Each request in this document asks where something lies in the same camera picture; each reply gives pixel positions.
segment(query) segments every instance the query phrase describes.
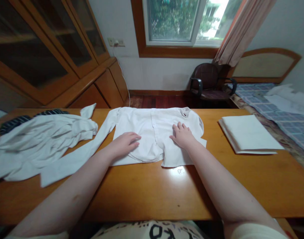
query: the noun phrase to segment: glass cabinet door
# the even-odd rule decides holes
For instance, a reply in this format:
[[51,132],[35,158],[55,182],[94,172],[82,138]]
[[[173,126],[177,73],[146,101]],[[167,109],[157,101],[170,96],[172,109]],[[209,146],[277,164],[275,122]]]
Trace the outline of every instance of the glass cabinet door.
[[78,81],[18,0],[0,0],[0,78],[41,104],[49,103]]
[[110,58],[88,0],[66,0],[98,64]]
[[80,78],[98,66],[65,1],[22,0],[22,2]]

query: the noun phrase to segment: blue checkered sheet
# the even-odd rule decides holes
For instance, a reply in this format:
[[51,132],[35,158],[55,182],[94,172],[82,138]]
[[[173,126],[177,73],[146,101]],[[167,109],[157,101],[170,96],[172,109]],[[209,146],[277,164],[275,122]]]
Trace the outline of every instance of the blue checkered sheet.
[[238,84],[236,94],[267,119],[278,124],[285,134],[304,149],[304,115],[281,111],[265,98],[259,99],[254,96],[257,92],[265,95],[275,86],[274,83]]

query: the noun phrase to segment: shirt sleeve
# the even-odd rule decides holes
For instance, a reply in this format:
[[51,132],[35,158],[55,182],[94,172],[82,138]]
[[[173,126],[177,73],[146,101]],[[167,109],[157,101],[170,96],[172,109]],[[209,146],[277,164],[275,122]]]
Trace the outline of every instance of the shirt sleeve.
[[245,223],[237,227],[231,239],[288,239],[280,232],[259,224]]
[[108,113],[108,116],[104,120],[93,140],[41,170],[40,184],[42,188],[74,174],[85,164],[85,162],[96,152],[106,136],[115,127],[119,109],[120,108],[113,109]]
[[36,237],[16,237],[16,236],[7,236],[5,239],[68,239],[69,234],[67,232],[62,232],[57,235],[47,235],[47,236],[36,236]]

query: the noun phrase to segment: plug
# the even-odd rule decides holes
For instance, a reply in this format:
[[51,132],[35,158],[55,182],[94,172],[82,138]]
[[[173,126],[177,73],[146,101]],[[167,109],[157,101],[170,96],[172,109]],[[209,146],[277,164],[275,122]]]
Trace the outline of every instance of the plug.
[[118,40],[115,40],[114,41],[114,46],[118,46],[119,45],[119,41]]

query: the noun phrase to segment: wooden table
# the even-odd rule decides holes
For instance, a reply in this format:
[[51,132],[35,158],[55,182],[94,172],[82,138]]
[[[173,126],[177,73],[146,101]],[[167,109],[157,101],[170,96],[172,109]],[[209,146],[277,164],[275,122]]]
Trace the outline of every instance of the wooden table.
[[[0,123],[41,109],[17,109]],[[68,109],[79,114],[78,109]],[[109,109],[96,109],[92,120],[100,126]],[[276,155],[236,155],[218,120],[248,115],[240,109],[195,110],[204,123],[207,149],[263,205],[273,217],[304,217],[304,169],[285,150]],[[100,148],[113,138],[107,136]],[[87,143],[80,142],[74,149]],[[208,220],[218,219],[194,166],[173,169],[162,162],[110,167],[84,220]],[[65,179],[41,188],[39,176],[21,182],[0,182],[0,224],[17,224]]]

